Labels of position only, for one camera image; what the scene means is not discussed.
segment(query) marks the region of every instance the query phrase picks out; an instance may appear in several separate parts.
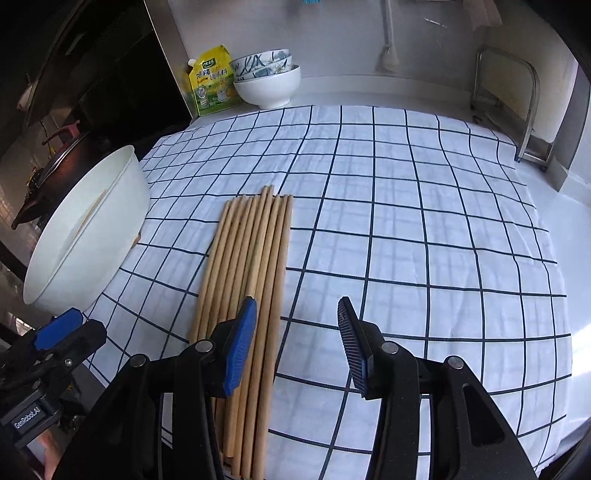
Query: snack bag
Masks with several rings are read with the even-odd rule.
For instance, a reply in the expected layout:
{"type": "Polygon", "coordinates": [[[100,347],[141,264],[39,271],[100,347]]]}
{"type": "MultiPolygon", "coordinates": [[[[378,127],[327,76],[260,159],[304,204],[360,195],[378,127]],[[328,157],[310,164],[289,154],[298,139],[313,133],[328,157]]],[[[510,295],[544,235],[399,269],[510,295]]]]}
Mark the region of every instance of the snack bag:
{"type": "Polygon", "coordinates": [[[193,63],[189,80],[199,116],[219,112],[241,102],[234,88],[231,59],[226,47],[219,45],[189,63],[193,63]]]}

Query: red pot handle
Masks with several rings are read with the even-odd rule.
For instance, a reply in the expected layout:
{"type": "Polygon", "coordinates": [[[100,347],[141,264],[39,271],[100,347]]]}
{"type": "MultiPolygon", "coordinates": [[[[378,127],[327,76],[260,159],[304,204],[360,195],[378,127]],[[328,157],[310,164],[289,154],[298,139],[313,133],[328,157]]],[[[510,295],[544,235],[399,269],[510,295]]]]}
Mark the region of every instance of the red pot handle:
{"type": "Polygon", "coordinates": [[[47,142],[49,142],[49,140],[65,132],[68,132],[72,137],[72,140],[74,140],[80,135],[80,130],[78,130],[78,124],[80,124],[80,120],[76,120],[73,124],[64,125],[63,127],[58,128],[56,131],[50,134],[43,142],[41,142],[41,145],[47,145],[47,142]]]}

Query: tablecloth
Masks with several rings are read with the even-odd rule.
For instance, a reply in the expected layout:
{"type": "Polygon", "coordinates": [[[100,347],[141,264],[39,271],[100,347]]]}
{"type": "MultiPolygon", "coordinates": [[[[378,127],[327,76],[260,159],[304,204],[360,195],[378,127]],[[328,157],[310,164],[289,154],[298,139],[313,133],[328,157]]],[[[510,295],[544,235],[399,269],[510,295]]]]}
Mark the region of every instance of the tablecloth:
{"type": "MultiPolygon", "coordinates": [[[[508,137],[370,106],[200,122],[141,160],[152,197],[141,241],[86,312],[108,331],[95,375],[107,384],[130,355],[186,347],[224,202],[273,184],[295,202],[265,477],[365,477],[379,403],[351,382],[342,296],[415,356],[465,359],[536,471],[549,463],[566,416],[566,294],[508,137]]],[[[423,399],[420,479],[428,415],[423,399]]]]}

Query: metal rack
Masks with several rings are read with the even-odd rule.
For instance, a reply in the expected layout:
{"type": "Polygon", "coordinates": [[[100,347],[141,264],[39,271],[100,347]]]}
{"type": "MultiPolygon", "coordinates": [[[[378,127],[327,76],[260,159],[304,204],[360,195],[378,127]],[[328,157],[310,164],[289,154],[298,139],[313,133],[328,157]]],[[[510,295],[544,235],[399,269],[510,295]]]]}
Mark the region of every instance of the metal rack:
{"type": "Polygon", "coordinates": [[[535,114],[538,109],[538,102],[540,100],[540,78],[535,71],[534,66],[522,58],[517,57],[511,53],[500,50],[489,45],[481,45],[476,52],[476,73],[474,77],[474,88],[472,90],[472,97],[470,99],[470,108],[476,110],[477,107],[483,111],[484,115],[498,128],[500,128],[507,136],[512,139],[517,145],[515,152],[515,161],[519,162],[523,158],[534,163],[543,165],[547,164],[550,158],[551,145],[546,142],[533,137],[532,131],[534,126],[535,114]],[[480,88],[480,71],[482,66],[482,56],[484,53],[492,53],[511,60],[524,66],[531,76],[531,96],[530,104],[528,106],[527,115],[525,116],[525,123],[521,119],[516,119],[516,114],[509,113],[504,104],[497,99],[494,105],[485,102],[478,102],[478,92],[480,88]]]}

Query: bundle of chopsticks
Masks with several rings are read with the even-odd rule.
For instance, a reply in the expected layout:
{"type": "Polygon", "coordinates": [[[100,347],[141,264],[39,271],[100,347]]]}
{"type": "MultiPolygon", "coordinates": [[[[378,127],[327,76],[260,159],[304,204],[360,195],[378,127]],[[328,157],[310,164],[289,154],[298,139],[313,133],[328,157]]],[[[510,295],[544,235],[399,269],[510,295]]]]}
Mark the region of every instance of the bundle of chopsticks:
{"type": "Polygon", "coordinates": [[[267,430],[293,197],[260,195],[226,202],[209,251],[190,343],[236,317],[242,300],[257,305],[256,330],[242,382],[226,400],[213,399],[218,447],[232,476],[263,480],[267,430]]]}

